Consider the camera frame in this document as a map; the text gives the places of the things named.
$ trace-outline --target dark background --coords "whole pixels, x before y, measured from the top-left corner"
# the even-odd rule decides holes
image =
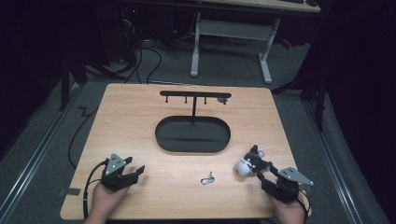
[[[297,79],[326,73],[327,93],[350,150],[390,222],[396,222],[392,207],[396,200],[395,1],[321,1],[319,5],[322,15],[357,20],[330,22],[319,32],[313,21],[307,25],[307,21],[283,20],[276,41],[313,44]],[[121,29],[117,7],[108,7],[108,11],[90,5],[76,7],[80,10],[56,8],[33,1],[3,1],[0,5],[0,158],[59,79],[64,46],[100,64],[125,57],[122,37],[110,35]],[[192,14],[171,9],[142,9],[139,13],[144,32],[169,45],[177,37],[173,30],[181,34],[188,30],[186,21]],[[73,21],[67,19],[70,14]],[[324,62],[330,64],[318,69]]]

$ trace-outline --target hook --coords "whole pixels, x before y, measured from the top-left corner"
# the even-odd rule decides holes
[[[204,177],[201,179],[201,184],[203,185],[207,185],[213,182],[215,182],[215,177],[212,175],[212,172],[210,172],[209,177]]]

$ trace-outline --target white desk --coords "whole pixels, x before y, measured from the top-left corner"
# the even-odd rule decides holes
[[[311,7],[307,3],[296,4],[277,0],[202,0],[201,2],[233,4],[246,7],[268,7],[271,9],[293,10],[300,12],[320,12],[319,7]],[[262,53],[259,53],[259,62],[262,67],[262,75],[265,83],[271,84],[271,74],[266,60],[273,44],[279,23],[280,19],[276,19],[273,25],[268,26],[227,21],[201,20],[201,13],[198,12],[195,27],[195,45],[191,61],[191,76],[198,76],[200,35],[217,35],[265,41],[263,51]]]

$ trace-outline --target gray carpet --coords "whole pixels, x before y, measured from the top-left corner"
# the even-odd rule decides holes
[[[309,46],[286,50],[282,46],[274,45],[268,58],[273,84],[268,86],[263,83],[257,59],[261,44],[252,42],[239,46],[223,43],[216,50],[210,50],[210,48],[216,48],[217,43],[204,43],[205,49],[201,54],[199,76],[196,78],[189,75],[192,46],[174,45],[169,48],[158,44],[152,49],[160,52],[162,62],[150,77],[150,81],[273,89],[293,80],[309,50]],[[153,42],[145,43],[146,47],[150,45],[152,46]],[[142,82],[146,82],[148,74],[157,65],[160,57],[150,49],[143,49],[142,53],[143,58],[138,73]],[[117,69],[117,66],[114,65],[111,69]],[[88,83],[79,89],[81,92],[64,114],[63,122],[53,135],[43,161],[13,208],[7,223],[80,223],[60,218],[64,202],[64,195],[60,192],[61,189],[69,186],[74,173],[67,159],[67,150],[73,135],[85,119],[81,116],[83,109],[80,107],[85,107],[86,113],[91,113],[99,106],[105,87],[111,82],[119,81],[90,76]],[[138,83],[138,76],[134,74],[129,82]],[[337,165],[342,170],[343,177],[351,191],[351,197],[360,211],[361,223],[389,223],[348,151],[329,99],[327,98],[326,101],[323,119],[324,132],[320,134],[312,123],[312,116],[307,109],[309,104],[300,101],[297,91],[287,91],[276,95],[275,100],[299,170],[315,182],[314,191],[308,192],[313,213],[307,223],[350,223],[350,215],[340,200],[332,172],[327,166],[321,136],[324,136]],[[58,115],[59,106],[60,85],[57,85],[49,99],[31,117],[29,125],[18,142],[1,161],[0,168],[6,171],[0,173],[1,202],[7,198],[51,122]],[[78,163],[93,120],[94,116],[82,126],[71,147],[71,158],[74,164]],[[240,220],[240,223],[247,223],[247,220]]]

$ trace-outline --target robotic arm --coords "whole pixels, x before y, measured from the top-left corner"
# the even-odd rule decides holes
[[[131,161],[132,157],[122,160],[115,153],[111,154],[110,160],[102,172],[101,183],[113,191],[136,184],[139,176],[145,171],[145,166],[137,169],[135,173],[123,175],[122,172],[125,166]]]
[[[282,203],[294,201],[298,198],[300,190],[312,190],[314,186],[314,182],[293,167],[279,171],[271,165],[270,172],[277,177],[276,184],[265,179],[264,175],[260,172],[257,173],[257,177],[262,182],[262,189]]]

